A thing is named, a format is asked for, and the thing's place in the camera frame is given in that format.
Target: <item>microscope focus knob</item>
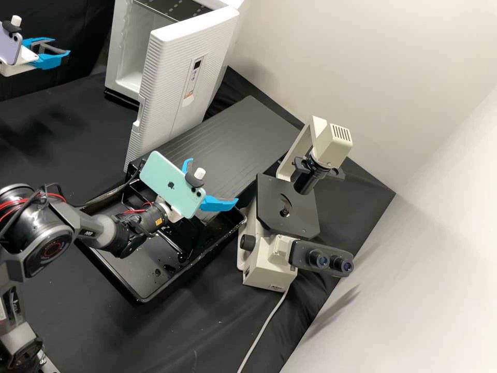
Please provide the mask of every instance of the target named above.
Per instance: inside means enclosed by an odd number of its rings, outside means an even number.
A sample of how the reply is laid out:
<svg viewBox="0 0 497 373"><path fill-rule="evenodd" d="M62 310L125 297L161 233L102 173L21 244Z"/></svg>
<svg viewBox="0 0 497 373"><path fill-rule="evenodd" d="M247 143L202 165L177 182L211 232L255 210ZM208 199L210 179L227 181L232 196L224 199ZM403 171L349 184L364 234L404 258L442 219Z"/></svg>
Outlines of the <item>microscope focus knob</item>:
<svg viewBox="0 0 497 373"><path fill-rule="evenodd" d="M252 235L243 235L240 238L240 248L252 252L255 249L256 238Z"/></svg>

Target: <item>black panel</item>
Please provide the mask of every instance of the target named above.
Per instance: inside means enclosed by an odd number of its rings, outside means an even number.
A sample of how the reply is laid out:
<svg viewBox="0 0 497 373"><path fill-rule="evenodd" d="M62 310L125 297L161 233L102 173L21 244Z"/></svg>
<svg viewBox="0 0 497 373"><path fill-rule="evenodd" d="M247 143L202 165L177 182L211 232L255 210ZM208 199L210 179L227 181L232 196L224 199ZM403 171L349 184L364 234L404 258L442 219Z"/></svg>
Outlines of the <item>black panel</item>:
<svg viewBox="0 0 497 373"><path fill-rule="evenodd" d="M203 179L207 194L231 199L283 156L297 135L292 125L249 96L157 151L179 168L193 158L192 170L207 171ZM134 173L140 161L132 162L128 173ZM196 216L207 222L215 214L200 211Z"/></svg>
<svg viewBox="0 0 497 373"><path fill-rule="evenodd" d="M257 219L272 233L314 238L319 234L314 191L302 195L288 181L257 175Z"/></svg>
<svg viewBox="0 0 497 373"><path fill-rule="evenodd" d="M193 0L133 0L133 2L154 13L178 22L208 13L212 10Z"/></svg>

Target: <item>microscope base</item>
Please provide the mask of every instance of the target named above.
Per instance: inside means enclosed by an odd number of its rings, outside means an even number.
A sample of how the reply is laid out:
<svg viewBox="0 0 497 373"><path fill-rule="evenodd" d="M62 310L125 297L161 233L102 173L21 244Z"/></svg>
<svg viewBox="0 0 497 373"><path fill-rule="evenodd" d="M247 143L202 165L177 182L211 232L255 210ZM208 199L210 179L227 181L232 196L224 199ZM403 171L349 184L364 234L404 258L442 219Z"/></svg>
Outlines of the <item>microscope base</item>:
<svg viewBox="0 0 497 373"><path fill-rule="evenodd" d="M243 271L243 284L283 293L297 277L298 269L288 263L291 244L296 238L265 230L257 220L256 199L245 213L247 223L238 233L237 256L237 267ZM244 235L256 238L251 252L241 248Z"/></svg>

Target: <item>white cable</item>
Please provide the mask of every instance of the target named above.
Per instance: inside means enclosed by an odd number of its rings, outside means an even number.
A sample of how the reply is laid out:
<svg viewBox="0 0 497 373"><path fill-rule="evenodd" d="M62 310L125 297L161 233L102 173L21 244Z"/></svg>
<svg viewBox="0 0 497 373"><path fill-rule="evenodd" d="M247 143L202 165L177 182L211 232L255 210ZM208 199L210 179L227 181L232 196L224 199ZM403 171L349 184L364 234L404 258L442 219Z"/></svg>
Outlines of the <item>white cable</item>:
<svg viewBox="0 0 497 373"><path fill-rule="evenodd" d="M242 364L240 365L240 368L238 368L237 373L242 373L242 370L245 367L245 364L247 363L247 361L249 360L250 355L252 354L252 352L254 351L255 347L257 346L257 343L259 342L260 338L262 337L262 334L264 333L264 330L266 330L266 327L268 326L269 322L273 318L274 314L276 313L276 311L278 311L278 309L281 306L281 303L283 303L283 301L285 300L287 293L288 293L288 289L283 293L283 296L281 297L280 301L278 302L278 304L276 305L276 307L274 307L274 309L269 314L268 318L266 319L266 322L264 323L264 325L262 326L259 334L257 335L257 338L255 338L254 343L252 343L252 346L250 347L249 351L247 352L247 355L245 355L245 358L243 359Z"/></svg>

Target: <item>smartphone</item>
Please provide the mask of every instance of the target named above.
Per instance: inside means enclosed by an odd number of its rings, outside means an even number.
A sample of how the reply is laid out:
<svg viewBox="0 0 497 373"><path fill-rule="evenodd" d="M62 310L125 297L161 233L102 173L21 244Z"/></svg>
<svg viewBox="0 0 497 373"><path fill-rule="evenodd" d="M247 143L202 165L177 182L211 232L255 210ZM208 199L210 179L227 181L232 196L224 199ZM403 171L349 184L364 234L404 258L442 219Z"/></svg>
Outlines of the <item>smartphone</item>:
<svg viewBox="0 0 497 373"><path fill-rule="evenodd" d="M21 46L22 35L8 32L0 22L0 59L8 65L15 65Z"/></svg>
<svg viewBox="0 0 497 373"><path fill-rule="evenodd" d="M185 174L158 151L150 153L140 179L185 218L191 219L206 197L203 188L194 188Z"/></svg>

